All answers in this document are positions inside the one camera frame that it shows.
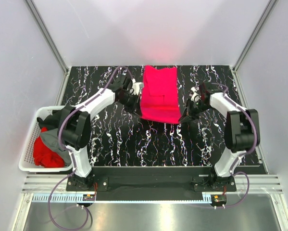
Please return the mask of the pink t shirt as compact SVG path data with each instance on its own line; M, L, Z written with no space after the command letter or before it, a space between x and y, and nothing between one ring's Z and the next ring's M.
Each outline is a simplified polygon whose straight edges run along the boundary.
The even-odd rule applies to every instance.
M177 68L156 69L145 66L140 108L142 119L178 124L181 117L178 103Z

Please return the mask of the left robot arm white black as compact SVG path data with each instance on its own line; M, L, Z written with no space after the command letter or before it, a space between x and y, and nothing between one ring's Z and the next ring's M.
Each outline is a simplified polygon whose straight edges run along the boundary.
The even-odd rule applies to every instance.
M76 106L65 106L61 110L58 126L59 146L68 151L72 174L68 178L87 191L93 187L94 177L88 159L88 143L91 137L91 121L107 106L118 102L127 112L141 116L139 106L144 84L131 77L120 76L110 80L92 97Z

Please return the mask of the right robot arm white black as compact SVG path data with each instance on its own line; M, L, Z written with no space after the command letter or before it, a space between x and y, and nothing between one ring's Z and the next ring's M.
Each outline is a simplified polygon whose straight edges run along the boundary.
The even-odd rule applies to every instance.
M199 119L200 113L209 109L218 111L225 118L225 149L201 184L212 191L222 191L233 184L235 168L260 143L257 110L239 105L228 96L227 91L227 86L223 85L219 89L218 83L210 82L192 87L179 119L180 123L191 122Z

